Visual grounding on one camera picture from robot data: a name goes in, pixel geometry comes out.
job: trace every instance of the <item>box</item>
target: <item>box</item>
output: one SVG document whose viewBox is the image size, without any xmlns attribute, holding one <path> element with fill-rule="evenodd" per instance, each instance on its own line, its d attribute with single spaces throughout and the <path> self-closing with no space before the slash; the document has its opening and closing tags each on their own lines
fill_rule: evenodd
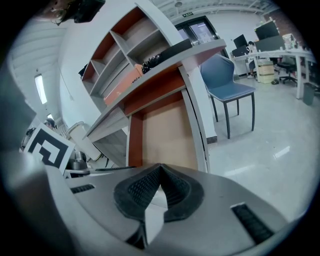
<svg viewBox="0 0 320 256">
<path fill-rule="evenodd" d="M 275 79 L 275 74 L 260 74 L 260 83 L 269 84 Z"/>
<path fill-rule="evenodd" d="M 104 103 L 109 106 L 116 98 L 119 97 L 120 94 L 125 92 L 133 81 L 139 77 L 143 76 L 142 73 L 142 65 L 136 64 L 134 65 L 134 69 L 130 71 L 118 84 L 117 86 L 110 92 L 108 96 L 104 98 Z"/>
<path fill-rule="evenodd" d="M 274 75 L 275 74 L 274 65 L 259 66 L 259 74 L 260 75 Z"/>
<path fill-rule="evenodd" d="M 266 58 L 260 58 L 257 60 L 258 66 L 270 66 L 274 65 L 274 63 L 271 60 L 267 60 Z"/>
</svg>

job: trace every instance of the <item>ceiling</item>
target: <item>ceiling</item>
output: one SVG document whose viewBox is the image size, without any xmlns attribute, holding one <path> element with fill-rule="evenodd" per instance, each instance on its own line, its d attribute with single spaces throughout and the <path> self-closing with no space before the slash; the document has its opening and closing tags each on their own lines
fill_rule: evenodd
<svg viewBox="0 0 320 256">
<path fill-rule="evenodd" d="M 278 7 L 271 0 L 150 0 L 172 22 L 183 18 L 183 14 L 192 12 L 197 14 L 217 13 L 253 13 L 267 14 Z M 175 7 L 176 2 L 181 2 L 180 7 Z"/>
<path fill-rule="evenodd" d="M 60 26 L 50 21 L 31 19 L 13 43 L 8 54 L 9 69 L 26 100 L 43 120 L 52 114 L 61 117 L 57 81 L 60 45 L 68 23 Z M 42 74 L 47 103 L 43 104 L 37 92 L 35 76 Z"/>
</svg>

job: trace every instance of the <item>glossy floor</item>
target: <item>glossy floor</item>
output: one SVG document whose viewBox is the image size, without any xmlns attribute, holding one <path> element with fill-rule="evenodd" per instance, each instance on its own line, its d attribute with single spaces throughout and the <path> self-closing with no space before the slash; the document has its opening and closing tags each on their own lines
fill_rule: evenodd
<svg viewBox="0 0 320 256">
<path fill-rule="evenodd" d="M 318 181 L 320 100 L 308 106 L 296 99 L 292 84 L 263 84 L 242 78 L 256 88 L 255 128 L 251 131 L 251 97 L 228 103 L 230 139 L 223 104 L 215 101 L 217 143 L 209 145 L 211 173 L 232 179 L 276 207 L 288 221 L 307 208 Z"/>
</svg>

